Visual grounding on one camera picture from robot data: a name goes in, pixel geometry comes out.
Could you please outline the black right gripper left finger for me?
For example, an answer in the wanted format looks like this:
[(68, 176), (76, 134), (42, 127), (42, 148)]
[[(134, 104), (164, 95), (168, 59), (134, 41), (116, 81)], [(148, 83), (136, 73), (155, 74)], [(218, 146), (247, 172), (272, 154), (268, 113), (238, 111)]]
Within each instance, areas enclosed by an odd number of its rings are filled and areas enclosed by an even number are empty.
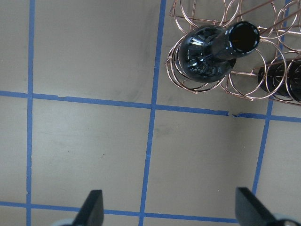
[(104, 222), (102, 190), (92, 190), (71, 226), (102, 226)]

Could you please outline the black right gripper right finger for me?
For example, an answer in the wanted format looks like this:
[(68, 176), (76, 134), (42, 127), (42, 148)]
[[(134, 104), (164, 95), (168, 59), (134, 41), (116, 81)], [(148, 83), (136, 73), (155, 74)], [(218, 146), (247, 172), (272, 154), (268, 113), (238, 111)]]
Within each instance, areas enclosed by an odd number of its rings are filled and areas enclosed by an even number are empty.
[(271, 213), (247, 188), (235, 191), (235, 216), (241, 226), (299, 226), (292, 217)]

